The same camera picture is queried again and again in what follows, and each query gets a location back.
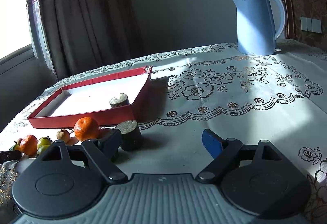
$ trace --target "green tomato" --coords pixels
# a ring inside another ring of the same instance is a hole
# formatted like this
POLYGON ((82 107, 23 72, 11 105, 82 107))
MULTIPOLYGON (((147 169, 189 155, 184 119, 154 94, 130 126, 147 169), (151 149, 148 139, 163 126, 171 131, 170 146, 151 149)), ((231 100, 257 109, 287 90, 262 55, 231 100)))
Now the green tomato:
POLYGON ((51 145, 52 144, 52 141, 50 139, 50 137, 41 137, 38 141, 38 149, 43 146, 43 145, 51 145))
POLYGON ((39 155, 41 155, 43 152, 45 152, 45 150, 49 147, 50 145, 42 145, 40 146, 40 148, 38 149, 38 152, 36 154, 36 156, 38 157, 39 155))

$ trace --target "light switch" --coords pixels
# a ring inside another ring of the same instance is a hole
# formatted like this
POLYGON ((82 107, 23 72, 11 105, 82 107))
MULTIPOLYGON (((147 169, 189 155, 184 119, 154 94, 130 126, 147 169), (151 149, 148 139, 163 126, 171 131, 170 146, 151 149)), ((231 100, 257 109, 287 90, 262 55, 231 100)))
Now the light switch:
POLYGON ((312 32, 312 22, 311 22, 311 18, 307 18, 307 29, 308 31, 312 32))
POLYGON ((301 30, 308 31, 306 17, 301 17, 301 30))
POLYGON ((321 33, 321 21, 319 19, 312 19, 312 32, 321 33))

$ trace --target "lace tablecloth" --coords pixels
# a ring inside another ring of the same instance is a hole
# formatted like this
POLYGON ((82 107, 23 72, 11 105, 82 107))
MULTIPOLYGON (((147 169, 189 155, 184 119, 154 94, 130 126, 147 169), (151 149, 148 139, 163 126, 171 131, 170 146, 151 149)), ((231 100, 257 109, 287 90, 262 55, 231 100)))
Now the lace tablecloth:
MULTIPOLYGON (((327 223, 327 53, 295 40, 279 40, 278 46, 281 52, 258 57, 223 43, 149 55, 63 79, 0 133, 0 151, 27 134, 55 139, 57 129, 34 129, 27 116, 61 86, 152 65, 151 96, 140 123, 145 145, 132 153, 120 151, 121 170, 128 175, 196 175, 212 160, 202 146, 205 128, 244 144, 268 139, 311 183, 306 217, 327 223)), ((30 162, 0 168, 0 215, 7 204, 12 210, 10 186, 30 162)))

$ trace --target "cylindrical wood block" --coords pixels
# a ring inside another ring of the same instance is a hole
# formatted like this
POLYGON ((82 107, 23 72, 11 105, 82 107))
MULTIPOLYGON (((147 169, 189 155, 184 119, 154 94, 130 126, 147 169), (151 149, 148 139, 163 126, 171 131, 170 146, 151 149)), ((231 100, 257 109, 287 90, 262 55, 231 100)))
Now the cylindrical wood block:
POLYGON ((143 137, 135 120, 124 121, 116 126, 122 134, 121 149, 132 151, 143 145, 143 137))
POLYGON ((111 108, 117 108, 125 105, 129 105, 128 97, 124 93, 120 93, 118 96, 112 98, 110 101, 111 108))

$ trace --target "orange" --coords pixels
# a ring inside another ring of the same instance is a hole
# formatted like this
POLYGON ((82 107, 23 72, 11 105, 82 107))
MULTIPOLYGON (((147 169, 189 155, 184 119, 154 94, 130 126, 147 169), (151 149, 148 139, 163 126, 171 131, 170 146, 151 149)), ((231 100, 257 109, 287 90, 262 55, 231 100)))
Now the orange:
POLYGON ((97 139, 100 135, 99 125, 95 119, 90 117, 84 117, 79 119, 75 123, 75 136, 76 138, 83 142, 87 139, 97 139))
POLYGON ((38 140, 34 135, 27 135, 20 143, 20 150, 28 156, 33 156, 38 151, 38 140))

